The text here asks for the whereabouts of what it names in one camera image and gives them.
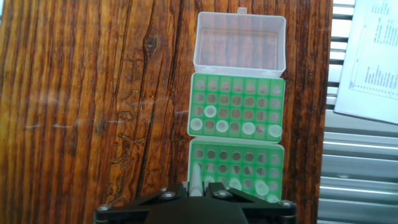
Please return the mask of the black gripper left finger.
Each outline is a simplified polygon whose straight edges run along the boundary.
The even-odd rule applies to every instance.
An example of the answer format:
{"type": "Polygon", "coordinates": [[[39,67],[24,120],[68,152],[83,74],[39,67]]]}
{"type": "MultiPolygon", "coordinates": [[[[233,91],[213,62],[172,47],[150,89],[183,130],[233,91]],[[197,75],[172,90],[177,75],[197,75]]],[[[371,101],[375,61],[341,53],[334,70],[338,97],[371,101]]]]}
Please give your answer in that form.
{"type": "Polygon", "coordinates": [[[188,193],[184,184],[186,182],[163,187],[155,193],[124,205],[117,205],[119,199],[102,204],[94,211],[94,224],[144,223],[149,212],[157,205],[186,197],[188,193]]]}

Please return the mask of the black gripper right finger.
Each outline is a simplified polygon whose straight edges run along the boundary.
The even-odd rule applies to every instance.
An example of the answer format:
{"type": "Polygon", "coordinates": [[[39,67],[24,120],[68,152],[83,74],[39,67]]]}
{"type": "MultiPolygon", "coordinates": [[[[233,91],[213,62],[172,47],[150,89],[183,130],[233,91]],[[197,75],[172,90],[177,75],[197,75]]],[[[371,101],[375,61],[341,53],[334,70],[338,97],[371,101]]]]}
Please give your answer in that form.
{"type": "Polygon", "coordinates": [[[231,218],[235,223],[297,224],[297,205],[289,200],[263,200],[233,187],[210,183],[206,197],[211,198],[216,218],[231,218]]]}

